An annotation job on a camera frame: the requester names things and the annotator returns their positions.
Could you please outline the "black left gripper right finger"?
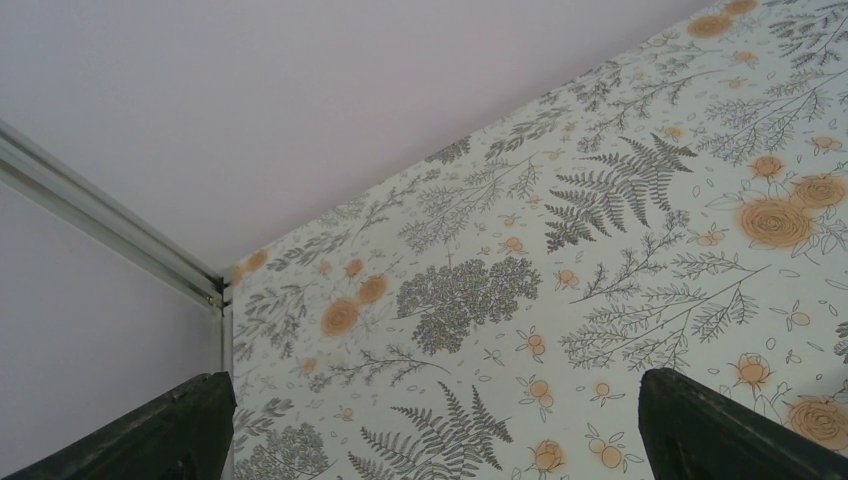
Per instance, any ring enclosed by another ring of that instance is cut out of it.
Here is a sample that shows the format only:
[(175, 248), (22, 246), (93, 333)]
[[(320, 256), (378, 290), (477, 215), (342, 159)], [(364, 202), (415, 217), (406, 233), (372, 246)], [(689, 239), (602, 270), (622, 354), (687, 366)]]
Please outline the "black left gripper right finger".
[(668, 368), (640, 381), (655, 479), (845, 479), (847, 458)]

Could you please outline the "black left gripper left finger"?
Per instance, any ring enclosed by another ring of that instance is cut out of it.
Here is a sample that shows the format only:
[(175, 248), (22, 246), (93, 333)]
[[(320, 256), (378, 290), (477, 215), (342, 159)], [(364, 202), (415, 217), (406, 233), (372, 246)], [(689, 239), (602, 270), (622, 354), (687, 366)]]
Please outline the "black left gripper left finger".
[(230, 374), (200, 374), (7, 477), (220, 479), (235, 409)]

